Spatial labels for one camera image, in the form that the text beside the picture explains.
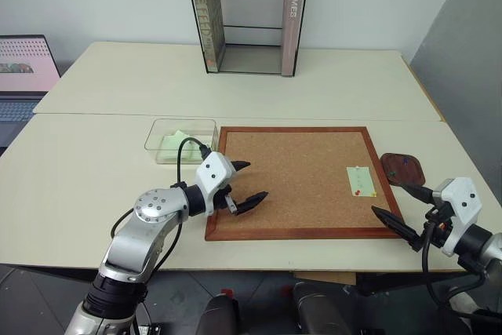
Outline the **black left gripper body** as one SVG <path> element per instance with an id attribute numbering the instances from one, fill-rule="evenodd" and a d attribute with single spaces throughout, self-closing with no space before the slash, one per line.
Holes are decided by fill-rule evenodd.
<path id="1" fill-rule="evenodd" d="M 235 216 L 238 208 L 231 197 L 231 191 L 230 184 L 218 190 L 213 196 L 213 207 L 215 210 L 227 209 L 230 214 Z"/>

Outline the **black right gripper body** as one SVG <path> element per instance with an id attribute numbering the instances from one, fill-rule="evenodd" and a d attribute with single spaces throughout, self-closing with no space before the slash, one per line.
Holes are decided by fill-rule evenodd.
<path id="1" fill-rule="evenodd" d="M 454 211 L 452 205 L 445 199 L 442 199 L 442 192 L 453 182 L 453 179 L 446 179 L 433 191 L 435 203 L 430 204 L 432 208 L 426 212 L 424 230 L 421 234 L 421 249 L 426 241 L 427 229 L 432 224 L 434 230 L 430 237 L 430 244 L 441 249 L 446 243 L 447 238 L 453 230 L 452 217 Z"/>

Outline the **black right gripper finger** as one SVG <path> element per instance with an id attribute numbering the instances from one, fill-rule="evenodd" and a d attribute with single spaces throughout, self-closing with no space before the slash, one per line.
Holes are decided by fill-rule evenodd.
<path id="1" fill-rule="evenodd" d="M 414 198 L 426 204 L 434 204 L 434 196 L 433 191 L 430 188 L 426 188 L 424 186 L 413 184 L 413 183 L 402 183 L 400 187 L 404 189 L 407 193 L 409 193 Z"/>
<path id="2" fill-rule="evenodd" d="M 396 235 L 407 241 L 415 252 L 419 252 L 421 250 L 421 236 L 409 227 L 400 217 L 397 217 L 392 212 L 381 209 L 377 206 L 371 206 L 371 209 L 385 227 L 392 230 Z"/>

